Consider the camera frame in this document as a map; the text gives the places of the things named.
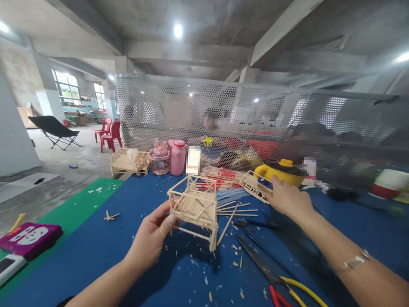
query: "perforated metal mesh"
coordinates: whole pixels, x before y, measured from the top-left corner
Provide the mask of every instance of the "perforated metal mesh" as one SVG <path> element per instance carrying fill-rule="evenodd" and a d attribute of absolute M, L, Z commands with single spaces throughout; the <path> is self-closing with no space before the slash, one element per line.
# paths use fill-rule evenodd
<path fill-rule="evenodd" d="M 126 147 L 183 139 L 204 163 L 239 171 L 316 157 L 320 179 L 355 186 L 408 162 L 406 97 L 138 74 L 119 75 L 116 89 Z"/>

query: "table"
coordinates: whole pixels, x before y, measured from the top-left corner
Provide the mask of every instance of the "table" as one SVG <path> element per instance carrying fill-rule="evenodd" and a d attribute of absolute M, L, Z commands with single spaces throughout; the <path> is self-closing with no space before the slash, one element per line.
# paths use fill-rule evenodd
<path fill-rule="evenodd" d="M 100 178 L 83 191 L 71 197 L 69 200 L 43 216 L 37 222 L 41 224 L 60 225 L 64 231 L 63 235 L 57 240 L 55 246 L 45 251 L 36 259 L 31 261 L 22 271 L 15 275 L 7 284 L 0 289 L 0 301 L 11 291 L 15 290 L 32 272 L 34 272 L 54 250 L 111 196 L 124 181 Z M 8 253 L 0 249 L 0 259 L 3 259 Z"/>
<path fill-rule="evenodd" d="M 143 217 L 167 200 L 166 192 L 180 179 L 152 174 L 142 178 L 130 177 L 70 237 L 50 251 L 47 262 L 43 261 L 26 274 L 24 280 L 19 280 L 19 288 L 7 293 L 0 305 L 27 306 L 35 302 L 36 306 L 55 306 L 66 297 L 79 293 L 125 256 Z M 405 269 L 409 256 L 409 243 L 405 238 L 409 231 L 407 219 L 398 220 L 353 203 L 332 201 L 318 189 L 310 189 L 309 193 L 324 217 L 358 245 L 367 248 L 371 255 L 409 279 L 409 272 Z M 252 196 L 240 201 L 259 209 L 256 220 L 264 220 L 263 215 L 277 220 L 283 218 Z M 363 202 L 396 204 L 371 196 L 364 197 Z M 107 222 L 104 221 L 105 210 L 121 215 L 115 221 Z M 228 217 L 218 218 L 219 235 L 227 220 Z M 254 236 L 268 246 L 303 284 L 329 306 L 340 306 L 300 265 L 282 240 L 270 230 L 254 230 Z M 172 237 L 166 238 L 158 262 L 134 285 L 121 306 L 271 306 L 267 281 L 248 255 L 243 253 L 241 269 L 233 265 L 233 261 L 240 263 L 242 255 L 242 251 L 235 255 L 236 250 L 232 248 L 232 244 L 239 246 L 231 235 L 237 232 L 242 230 L 230 226 L 227 236 L 213 254 L 205 240 L 174 231 Z M 284 274 L 267 257 L 263 259 L 275 272 Z M 24 289 L 24 295 L 20 295 L 18 289 Z M 307 295 L 295 291 L 307 306 L 315 306 Z M 213 303 L 209 302 L 209 292 Z M 284 290 L 280 289 L 280 292 L 296 306 Z"/>

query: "yellow pot lid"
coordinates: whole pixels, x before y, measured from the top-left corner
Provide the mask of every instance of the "yellow pot lid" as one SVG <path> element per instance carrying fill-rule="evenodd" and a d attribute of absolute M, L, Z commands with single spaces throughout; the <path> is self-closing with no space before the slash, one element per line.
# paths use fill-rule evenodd
<path fill-rule="evenodd" d="M 299 168 L 294 167 L 293 162 L 287 159 L 281 159 L 281 161 L 276 160 L 265 160 L 264 164 L 268 167 L 271 167 L 277 171 L 293 175 L 293 176 L 303 176 L 305 177 L 307 174 L 300 170 Z"/>

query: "red scissor handle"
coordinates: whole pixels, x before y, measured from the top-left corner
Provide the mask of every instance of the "red scissor handle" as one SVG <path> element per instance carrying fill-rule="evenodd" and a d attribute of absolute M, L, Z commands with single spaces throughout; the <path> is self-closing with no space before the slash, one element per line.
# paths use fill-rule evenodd
<path fill-rule="evenodd" d="M 269 285 L 268 289 L 270 290 L 270 294 L 271 294 L 271 297 L 273 298 L 273 303 L 275 307 L 280 307 L 279 301 L 285 307 L 291 307 L 291 305 L 281 296 L 280 292 L 276 291 L 272 285 Z"/>

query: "red plastic chair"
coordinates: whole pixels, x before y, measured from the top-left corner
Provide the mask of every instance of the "red plastic chair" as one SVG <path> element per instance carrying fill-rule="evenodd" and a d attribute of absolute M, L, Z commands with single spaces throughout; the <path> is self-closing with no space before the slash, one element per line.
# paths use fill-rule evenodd
<path fill-rule="evenodd" d="M 101 139 L 101 137 L 104 134 L 110 134 L 109 130 L 111 128 L 111 123 L 112 123 L 112 119 L 104 119 L 104 121 L 102 122 L 102 130 L 95 130 L 94 134 L 95 134 L 95 142 L 98 143 L 97 140 L 97 135 L 99 135 L 99 138 Z"/>
<path fill-rule="evenodd" d="M 119 135 L 119 128 L 121 126 L 121 122 L 114 122 L 111 128 L 110 135 L 103 135 L 101 136 L 101 152 L 104 152 L 104 143 L 105 141 L 108 143 L 108 147 L 112 149 L 112 152 L 115 152 L 114 146 L 114 139 L 117 139 L 119 142 L 119 146 L 122 148 L 122 140 L 121 136 Z"/>

